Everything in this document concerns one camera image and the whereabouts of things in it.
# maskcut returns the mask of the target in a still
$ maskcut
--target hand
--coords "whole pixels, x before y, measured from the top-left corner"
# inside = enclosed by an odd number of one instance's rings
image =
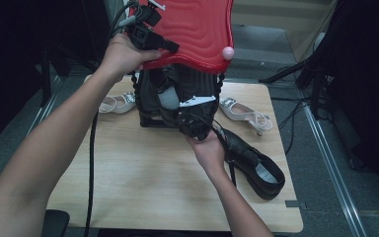
[[[119,82],[124,74],[141,69],[144,61],[160,56],[161,52],[157,50],[136,49],[126,35],[117,34],[110,40],[99,71]]]
[[[186,140],[195,153],[198,163],[210,178],[212,175],[225,173],[224,149],[212,130],[202,141],[189,136],[186,136]]]

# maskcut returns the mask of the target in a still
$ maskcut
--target floor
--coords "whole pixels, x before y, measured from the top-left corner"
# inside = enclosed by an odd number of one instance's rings
[[[235,59],[226,81],[258,83],[258,79],[277,73],[295,63],[283,30],[248,26],[233,26]],[[89,71],[75,65],[68,78],[56,78],[51,101],[56,108],[79,86]],[[298,100],[309,90],[295,87],[298,73],[267,84],[278,125],[295,109]],[[39,108],[40,92],[31,98],[23,110],[0,136],[0,172],[22,141],[32,124],[51,110]],[[299,110],[294,122],[280,129],[295,192],[301,206],[304,229],[288,236],[379,236],[379,178],[371,172],[356,172],[328,120],[314,120],[308,107]],[[98,230],[93,229],[91,236]],[[68,228],[66,236],[82,236],[83,229]]]

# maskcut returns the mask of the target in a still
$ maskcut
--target red plastic cover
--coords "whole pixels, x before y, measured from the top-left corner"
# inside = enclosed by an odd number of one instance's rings
[[[144,69],[180,63],[193,69],[218,74],[225,72],[230,60],[223,58],[225,47],[233,48],[231,10],[233,0],[157,0],[166,11],[157,9],[162,19],[153,28],[166,40],[180,45],[177,53],[163,51],[157,60],[146,62]],[[147,0],[140,1],[147,5]]]

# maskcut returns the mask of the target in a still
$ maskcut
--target pink ball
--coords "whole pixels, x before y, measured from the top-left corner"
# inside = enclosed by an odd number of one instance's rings
[[[232,60],[233,56],[235,55],[235,49],[233,49],[233,47],[227,46],[223,48],[221,54],[223,55],[224,59]]]

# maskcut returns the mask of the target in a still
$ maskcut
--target table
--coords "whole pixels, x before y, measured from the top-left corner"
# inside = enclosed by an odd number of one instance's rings
[[[125,77],[109,95],[133,91]],[[285,175],[273,200],[263,200],[236,170],[237,187],[273,232],[299,232],[303,222],[296,200],[269,93],[265,85],[224,83],[222,98],[232,97],[268,114],[272,130],[257,136],[245,121],[229,120],[219,109],[215,119],[268,155]],[[75,159],[52,193],[48,209],[70,216],[71,227],[86,222],[89,177],[89,131]],[[100,114],[95,144],[95,194],[91,226],[96,228],[228,231],[216,190],[198,165],[184,136],[174,128],[141,127],[137,109]]]

